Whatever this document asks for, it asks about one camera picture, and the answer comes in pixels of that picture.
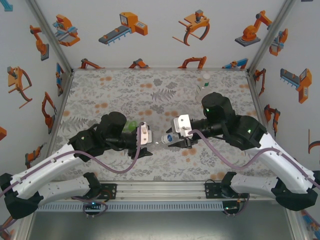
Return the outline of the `aluminium frame post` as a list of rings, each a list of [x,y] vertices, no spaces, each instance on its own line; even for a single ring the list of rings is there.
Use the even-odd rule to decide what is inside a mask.
[[[73,68],[71,67],[65,53],[63,52],[61,45],[59,44],[58,40],[55,37],[53,30],[51,29],[45,15],[41,11],[38,3],[36,0],[25,0],[26,4],[28,5],[29,9],[31,10],[33,16],[35,17],[36,21],[39,24],[39,27],[44,32],[45,36],[48,39],[50,46],[53,48],[55,54],[57,55],[58,59],[60,60],[64,70],[72,75]]]
[[[259,63],[261,62],[265,53],[268,51],[271,43],[273,42],[276,34],[280,31],[280,27],[297,2],[298,0],[285,0],[282,4],[274,21],[272,22],[270,29],[268,30],[268,33],[266,34],[266,37],[263,39],[261,46],[258,48],[258,51],[251,62],[251,65],[248,69],[249,76],[254,74],[256,68],[258,67]]]

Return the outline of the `floral patterned table cover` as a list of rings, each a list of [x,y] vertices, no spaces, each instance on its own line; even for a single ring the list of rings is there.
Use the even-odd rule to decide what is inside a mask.
[[[229,98],[237,114],[256,116],[244,71],[77,70],[53,150],[113,111],[124,114],[127,121],[146,122],[152,138],[165,134],[174,117],[188,114],[194,120],[202,119],[203,107],[195,96],[198,80],[205,73],[210,75],[210,91]],[[129,168],[132,160],[126,151],[108,150],[99,157],[104,166],[89,161],[62,173],[58,180],[71,180],[86,172],[95,173],[101,181],[221,180],[230,170],[203,141],[191,149],[151,150],[150,145],[147,149],[153,155],[138,159],[133,168]]]

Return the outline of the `clear unlabelled plastic bottle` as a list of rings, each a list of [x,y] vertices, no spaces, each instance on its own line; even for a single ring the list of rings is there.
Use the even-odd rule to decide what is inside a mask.
[[[165,134],[162,134],[159,136],[154,136],[152,138],[152,142],[150,144],[150,149],[152,151],[159,151],[159,150],[165,149],[166,147],[168,147],[168,145],[170,145],[170,144],[163,144],[161,141],[162,136]]]

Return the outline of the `clear bottle wide green label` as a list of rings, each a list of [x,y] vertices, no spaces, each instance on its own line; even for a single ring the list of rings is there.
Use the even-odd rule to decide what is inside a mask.
[[[137,121],[135,121],[135,120],[127,121],[124,125],[123,132],[124,133],[131,133],[132,131],[134,131],[136,129],[137,126],[138,126]]]

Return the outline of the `aluminium frame side rail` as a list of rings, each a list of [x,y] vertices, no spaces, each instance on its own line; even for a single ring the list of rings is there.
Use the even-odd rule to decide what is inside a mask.
[[[268,123],[264,115],[263,105],[259,99],[259,93],[257,92],[255,81],[253,77],[246,71],[248,87],[250,90],[250,94],[252,97],[252,101],[255,107],[255,115],[259,122],[268,130]],[[278,173],[274,171],[273,168],[270,168],[268,165],[263,163],[263,159],[259,158],[255,163],[249,166],[245,170],[240,171],[242,174],[248,176],[256,176],[256,177],[271,177],[278,176]]]
[[[65,110],[65,106],[66,106],[66,103],[67,103],[67,100],[68,100],[68,96],[69,96],[69,93],[70,93],[70,89],[71,89],[71,85],[72,85],[72,82],[73,82],[73,79],[74,79],[74,75],[75,73],[72,72],[71,75],[66,79],[66,85],[65,85],[65,89],[63,91],[63,98],[62,98],[62,102],[61,102],[61,105],[59,107],[59,111],[56,115],[56,120],[55,120],[55,123],[54,123],[54,126],[53,126],[53,130],[52,130],[52,135],[51,135],[51,138],[50,138],[50,141],[49,141],[49,145],[48,145],[48,148],[47,148],[47,153],[46,153],[46,156],[45,158],[48,158],[52,155],[52,153],[54,152],[54,147],[55,147],[55,143],[56,143],[56,138],[57,138],[57,134],[59,132],[59,129],[60,129],[60,124],[61,124],[61,120],[62,120],[62,117],[63,117],[63,112]]]

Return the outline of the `small controller circuit board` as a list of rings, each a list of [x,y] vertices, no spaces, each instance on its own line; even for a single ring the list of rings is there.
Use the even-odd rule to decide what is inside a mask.
[[[237,213],[240,210],[240,203],[237,201],[223,201],[223,208],[228,213]]]
[[[84,204],[84,207],[86,209],[90,209],[90,210],[100,209],[101,206],[102,206],[102,204],[100,202],[96,202],[96,201],[89,201],[88,203]]]

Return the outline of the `wide aluminium base rail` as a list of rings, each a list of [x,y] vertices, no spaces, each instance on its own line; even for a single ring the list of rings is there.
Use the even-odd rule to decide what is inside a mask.
[[[57,186],[62,187],[63,183],[71,181],[51,182],[49,190],[45,190],[46,203],[54,201],[71,201],[71,193],[67,189],[63,193],[58,193]],[[207,190],[205,187],[210,184],[218,185],[220,181],[101,181],[101,184],[116,184],[115,199],[113,202],[176,202],[176,201],[231,201],[236,199],[216,198],[206,199]],[[250,200],[253,201],[273,201],[267,196],[260,196],[250,193]]]

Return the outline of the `clear bottle thin green label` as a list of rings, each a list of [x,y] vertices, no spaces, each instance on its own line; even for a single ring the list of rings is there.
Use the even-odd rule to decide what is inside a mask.
[[[206,80],[202,77],[199,78],[198,84],[196,87],[196,93],[195,93],[195,100],[197,102],[201,102],[203,97],[205,97],[207,94],[209,94],[211,88],[210,88],[210,79]]]

